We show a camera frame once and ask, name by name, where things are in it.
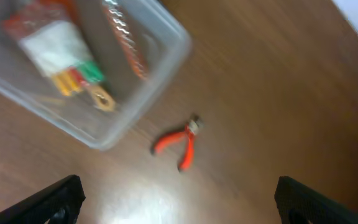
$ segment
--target white label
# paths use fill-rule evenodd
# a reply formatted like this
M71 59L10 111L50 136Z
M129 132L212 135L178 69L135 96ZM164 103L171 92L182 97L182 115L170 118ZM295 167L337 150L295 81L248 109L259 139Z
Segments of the white label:
M78 29L68 21L52 22L23 38L19 44L47 77L91 60Z

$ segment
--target red handle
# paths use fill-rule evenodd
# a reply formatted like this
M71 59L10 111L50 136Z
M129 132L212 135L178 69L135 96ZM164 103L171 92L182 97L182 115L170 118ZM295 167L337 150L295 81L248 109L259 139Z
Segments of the red handle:
M154 146L154 153L160 153L163 149L175 142L182 140L186 136L185 132L173 133L160 138Z
M191 162L193 161L193 155L194 155L194 148L193 148L193 143L194 143L194 137L190 136L187 144L187 148L186 148L186 152L185 152L185 156L183 157L183 160L180 162L179 164L179 171L186 171L187 169L190 168L191 166Z

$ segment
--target clear plastic container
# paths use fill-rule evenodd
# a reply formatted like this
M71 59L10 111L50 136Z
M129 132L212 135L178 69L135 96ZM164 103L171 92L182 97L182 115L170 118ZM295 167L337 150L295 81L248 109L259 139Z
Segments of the clear plastic container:
M114 112L94 107L89 95L61 96L1 27L16 11L0 0L0 93L71 134L90 148L111 148L167 86L191 48L186 30L155 0L120 0L149 79L131 70L103 14L101 0L76 0L83 37L117 102Z

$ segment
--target pliers handle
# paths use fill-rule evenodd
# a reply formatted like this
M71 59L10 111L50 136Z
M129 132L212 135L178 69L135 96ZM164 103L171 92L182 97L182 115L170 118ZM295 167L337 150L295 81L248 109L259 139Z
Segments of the pliers handle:
M186 124L184 131L174 132L160 138L154 145L152 149L153 154L161 153L167 146L179 142L183 139L187 139L187 147L183 159L178 165L179 171L187 170L193 161L194 156L194 140L202 123L200 119L192 119L189 123Z

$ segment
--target red pliers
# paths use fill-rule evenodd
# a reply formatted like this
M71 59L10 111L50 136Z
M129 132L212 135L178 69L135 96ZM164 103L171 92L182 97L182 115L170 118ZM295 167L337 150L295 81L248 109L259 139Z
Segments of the red pliers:
M173 133L166 134L160 139L158 139L152 148L152 154L156 155L162 152L167 146L187 138L188 143L186 152L183 156L183 159L178 165L179 171L187 170L191 166L191 162L193 161L193 145L195 137L199 133L202 126L202 121L199 119L199 117L195 116L193 119L186 123L184 130L182 129L182 131L176 131Z

